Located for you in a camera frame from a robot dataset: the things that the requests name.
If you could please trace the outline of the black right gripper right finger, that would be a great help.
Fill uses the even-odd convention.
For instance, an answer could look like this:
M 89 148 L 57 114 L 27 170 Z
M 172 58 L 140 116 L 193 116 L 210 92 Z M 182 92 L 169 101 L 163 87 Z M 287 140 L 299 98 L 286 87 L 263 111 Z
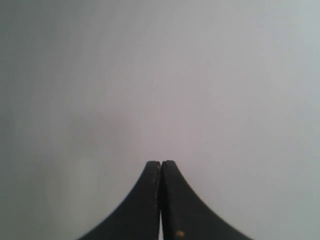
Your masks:
M 161 165 L 160 211 L 165 240 L 250 239 L 198 197 L 173 160 Z

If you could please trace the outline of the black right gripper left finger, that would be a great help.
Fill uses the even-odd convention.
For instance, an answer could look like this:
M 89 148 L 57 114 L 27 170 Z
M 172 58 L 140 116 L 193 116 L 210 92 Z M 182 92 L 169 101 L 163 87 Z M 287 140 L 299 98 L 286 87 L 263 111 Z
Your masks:
M 148 161 L 132 190 L 82 240 L 157 240 L 159 238 L 159 187 L 161 163 Z

